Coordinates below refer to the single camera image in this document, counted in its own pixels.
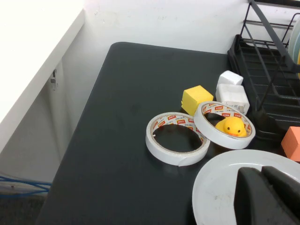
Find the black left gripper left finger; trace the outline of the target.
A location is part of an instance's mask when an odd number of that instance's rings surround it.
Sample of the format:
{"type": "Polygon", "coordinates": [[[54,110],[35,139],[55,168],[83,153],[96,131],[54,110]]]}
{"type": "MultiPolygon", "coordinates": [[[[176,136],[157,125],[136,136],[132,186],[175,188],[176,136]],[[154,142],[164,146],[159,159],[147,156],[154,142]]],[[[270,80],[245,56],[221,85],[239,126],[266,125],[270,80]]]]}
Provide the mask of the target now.
{"type": "Polygon", "coordinates": [[[239,225],[298,225],[293,213],[279,199],[261,170],[238,170],[234,212],[239,225]]]}

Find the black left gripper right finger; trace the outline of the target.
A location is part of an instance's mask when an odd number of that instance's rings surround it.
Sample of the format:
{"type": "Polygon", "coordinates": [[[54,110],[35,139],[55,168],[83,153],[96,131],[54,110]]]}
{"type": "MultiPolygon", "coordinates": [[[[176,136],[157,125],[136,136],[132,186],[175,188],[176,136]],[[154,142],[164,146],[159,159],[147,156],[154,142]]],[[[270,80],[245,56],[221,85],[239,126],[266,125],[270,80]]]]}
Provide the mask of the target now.
{"type": "Polygon", "coordinates": [[[263,166],[261,173],[275,190],[279,199],[300,218],[300,183],[272,166],[263,166]]]}

